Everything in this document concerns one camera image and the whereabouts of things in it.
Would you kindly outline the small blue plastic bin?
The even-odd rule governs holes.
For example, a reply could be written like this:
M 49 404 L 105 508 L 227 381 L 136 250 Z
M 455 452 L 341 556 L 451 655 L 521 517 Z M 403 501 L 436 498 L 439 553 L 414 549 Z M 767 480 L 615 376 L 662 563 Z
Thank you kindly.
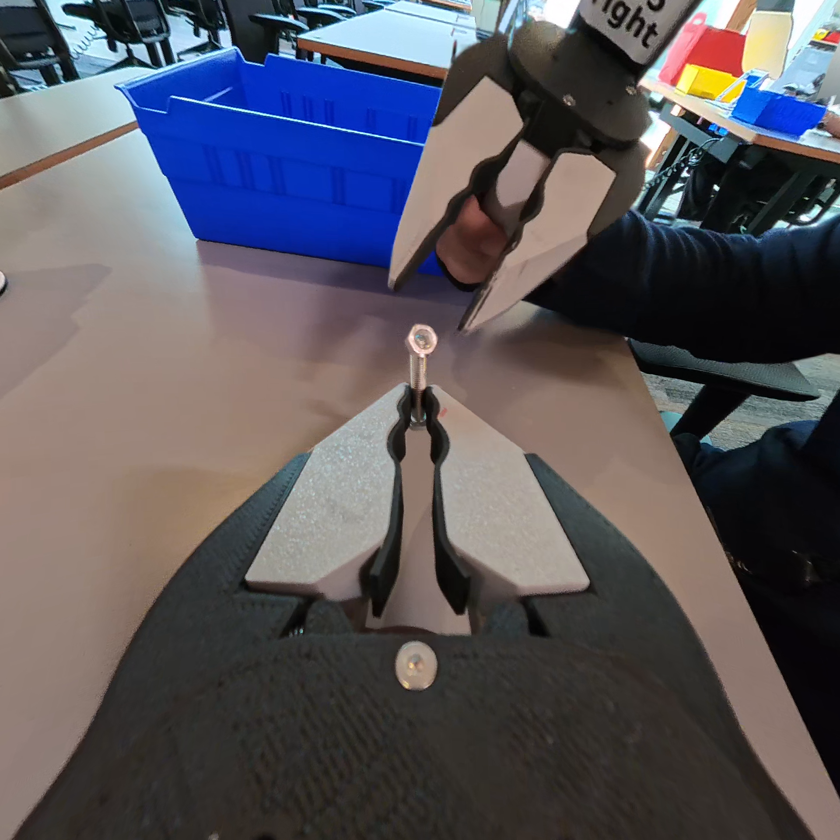
M 823 121 L 826 111 L 825 104 L 760 87 L 746 87 L 735 101 L 730 119 L 799 138 Z

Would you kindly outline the person's right hand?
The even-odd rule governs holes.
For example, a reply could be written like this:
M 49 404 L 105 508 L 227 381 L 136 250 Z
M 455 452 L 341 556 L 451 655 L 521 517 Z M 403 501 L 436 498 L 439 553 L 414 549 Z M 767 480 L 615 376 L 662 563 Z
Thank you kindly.
M 469 196 L 456 220 L 437 241 L 435 255 L 440 269 L 460 291 L 483 284 L 499 264 L 509 236 Z

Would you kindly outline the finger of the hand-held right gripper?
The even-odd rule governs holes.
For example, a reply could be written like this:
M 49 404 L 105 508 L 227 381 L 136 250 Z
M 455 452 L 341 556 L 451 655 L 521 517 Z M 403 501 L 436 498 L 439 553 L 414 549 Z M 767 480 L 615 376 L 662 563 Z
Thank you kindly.
M 447 76 L 392 247 L 388 286 L 420 269 L 476 185 L 494 172 L 523 132 L 513 96 L 487 75 Z
M 506 250 L 458 330 L 474 332 L 507 312 L 575 256 L 615 179 L 593 154 L 514 150 L 481 202 L 507 235 Z

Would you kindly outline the wood-edged grey table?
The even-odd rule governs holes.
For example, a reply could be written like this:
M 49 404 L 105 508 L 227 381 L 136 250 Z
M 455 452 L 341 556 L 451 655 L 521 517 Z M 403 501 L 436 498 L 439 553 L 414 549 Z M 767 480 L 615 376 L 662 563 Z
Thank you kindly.
M 453 59 L 478 42 L 468 14 L 414 2 L 301 34 L 297 45 L 351 70 L 440 87 Z

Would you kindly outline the black frame desk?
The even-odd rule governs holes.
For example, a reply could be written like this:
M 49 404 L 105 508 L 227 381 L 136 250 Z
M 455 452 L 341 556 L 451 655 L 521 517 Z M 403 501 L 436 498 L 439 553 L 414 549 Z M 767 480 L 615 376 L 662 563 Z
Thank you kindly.
M 664 206 L 708 160 L 726 171 L 711 188 L 708 211 L 697 220 L 701 228 L 760 236 L 777 224 L 810 226 L 838 204 L 838 139 L 815 130 L 792 138 L 756 128 L 655 77 L 642 86 L 662 98 L 658 116 L 675 134 L 637 202 L 646 219 L 674 224 Z

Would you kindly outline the yellow plastic bin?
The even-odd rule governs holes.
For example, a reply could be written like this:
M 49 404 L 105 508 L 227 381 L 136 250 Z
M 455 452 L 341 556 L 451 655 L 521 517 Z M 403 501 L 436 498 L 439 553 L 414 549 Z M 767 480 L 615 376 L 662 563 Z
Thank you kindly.
M 687 96 L 715 100 L 740 81 L 740 77 L 722 70 L 685 64 L 675 84 L 675 89 Z

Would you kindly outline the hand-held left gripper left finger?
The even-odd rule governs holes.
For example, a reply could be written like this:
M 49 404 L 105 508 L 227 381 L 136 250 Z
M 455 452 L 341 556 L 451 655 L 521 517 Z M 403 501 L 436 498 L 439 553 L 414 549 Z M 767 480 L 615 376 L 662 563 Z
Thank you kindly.
M 400 568 L 411 402 L 396 385 L 307 453 L 245 575 L 251 591 L 365 599 L 382 617 Z

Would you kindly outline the red plastic bin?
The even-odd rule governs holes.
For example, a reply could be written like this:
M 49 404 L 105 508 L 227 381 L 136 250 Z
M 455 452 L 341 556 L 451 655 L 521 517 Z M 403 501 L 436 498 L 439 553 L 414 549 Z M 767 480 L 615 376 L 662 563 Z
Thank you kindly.
M 739 32 L 708 26 L 706 14 L 695 12 L 666 50 L 658 80 L 675 87 L 686 65 L 740 77 L 745 39 Z

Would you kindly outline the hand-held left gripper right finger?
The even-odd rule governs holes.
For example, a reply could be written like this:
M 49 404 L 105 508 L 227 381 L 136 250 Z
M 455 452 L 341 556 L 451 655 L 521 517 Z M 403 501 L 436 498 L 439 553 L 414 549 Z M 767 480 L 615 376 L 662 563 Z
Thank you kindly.
M 590 578 L 523 449 L 441 388 L 424 394 L 435 573 L 458 614 L 587 590 Z

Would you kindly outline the person's dark clothed body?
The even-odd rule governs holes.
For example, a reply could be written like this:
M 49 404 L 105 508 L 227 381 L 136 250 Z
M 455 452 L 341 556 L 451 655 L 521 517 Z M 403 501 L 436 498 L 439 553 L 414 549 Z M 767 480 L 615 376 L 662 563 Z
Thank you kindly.
M 838 789 L 838 406 L 740 448 L 673 442 Z

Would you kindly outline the person's black office chair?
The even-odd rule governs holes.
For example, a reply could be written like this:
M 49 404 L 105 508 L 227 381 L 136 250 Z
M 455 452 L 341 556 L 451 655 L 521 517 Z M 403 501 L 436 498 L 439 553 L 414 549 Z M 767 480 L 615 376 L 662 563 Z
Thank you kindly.
M 752 396 L 786 403 L 813 402 L 820 396 L 793 363 L 730 364 L 701 360 L 674 346 L 633 339 L 627 345 L 642 373 L 700 385 L 679 419 L 668 415 L 666 426 L 673 438 L 682 434 L 706 438 Z

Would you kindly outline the person's right forearm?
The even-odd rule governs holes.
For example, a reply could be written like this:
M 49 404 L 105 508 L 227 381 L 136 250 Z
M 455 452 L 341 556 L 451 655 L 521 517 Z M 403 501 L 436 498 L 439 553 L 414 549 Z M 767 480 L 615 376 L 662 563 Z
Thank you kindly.
M 838 218 L 756 238 L 660 226 L 630 211 L 527 301 L 703 360 L 838 354 Z

